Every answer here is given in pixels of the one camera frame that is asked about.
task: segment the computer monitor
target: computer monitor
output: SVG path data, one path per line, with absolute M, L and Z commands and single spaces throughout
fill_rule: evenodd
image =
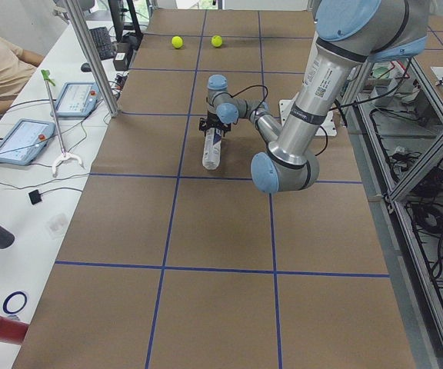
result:
M 122 0 L 108 0 L 108 8 L 111 11 L 112 24 L 114 25 L 115 39 L 117 42 L 122 40 L 124 31 L 124 2 Z
M 139 28 L 138 17 L 136 16 L 136 9 L 133 0 L 126 0 L 128 3 L 128 9 L 124 8 L 123 0 L 108 0 L 108 7 L 111 11 L 112 23 L 115 30 L 115 39 L 117 42 L 127 42 L 135 50 L 138 50 L 139 45 L 142 43 L 143 33 Z M 132 27 L 134 29 L 134 34 L 123 35 L 125 29 L 124 13 L 129 10 L 129 16 L 132 21 Z

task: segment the sticker label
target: sticker label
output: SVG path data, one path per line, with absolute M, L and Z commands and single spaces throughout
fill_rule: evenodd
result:
M 328 68 L 321 83 L 315 89 L 315 96 L 323 100 L 329 99 L 329 95 L 331 95 L 342 74 L 343 72 L 339 69 Z
M 314 79 L 314 76 L 317 73 L 317 70 L 319 69 L 319 65 L 321 65 L 321 60 L 319 58 L 314 59 L 311 69 L 308 71 L 308 74 L 305 76 L 304 80 L 305 87 L 308 87 L 312 83 L 312 80 Z

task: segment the robotic arm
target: robotic arm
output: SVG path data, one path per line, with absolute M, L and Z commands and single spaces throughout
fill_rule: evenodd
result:
M 321 0 L 315 2 L 317 56 L 285 126 L 260 101 L 235 99 L 222 75 L 208 82 L 208 123 L 249 119 L 267 144 L 251 163 L 252 180 L 265 193 L 307 188 L 318 177 L 308 146 L 350 71 L 370 62 L 409 58 L 423 51 L 429 0 Z

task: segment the metal pole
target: metal pole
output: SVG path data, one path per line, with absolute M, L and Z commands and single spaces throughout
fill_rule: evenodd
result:
M 104 67 L 102 66 L 97 49 L 93 43 L 92 35 L 90 35 L 90 31 L 86 25 L 86 20 L 78 0 L 64 0 L 64 3 L 68 11 L 69 20 L 75 30 L 76 38 L 82 47 L 86 60 L 90 64 L 93 77 L 95 78 L 97 86 L 102 93 L 102 97 L 107 104 L 108 111 L 112 117 L 115 117 L 118 114 L 117 101 L 112 94 L 107 75 L 105 74 Z

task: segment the tennis ball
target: tennis ball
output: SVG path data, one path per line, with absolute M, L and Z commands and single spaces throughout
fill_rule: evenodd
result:
M 181 36 L 174 36 L 172 37 L 172 46 L 175 48 L 181 48 L 184 42 L 182 41 Z
M 212 37 L 212 45 L 219 48 L 223 45 L 223 38 L 220 35 L 214 35 Z

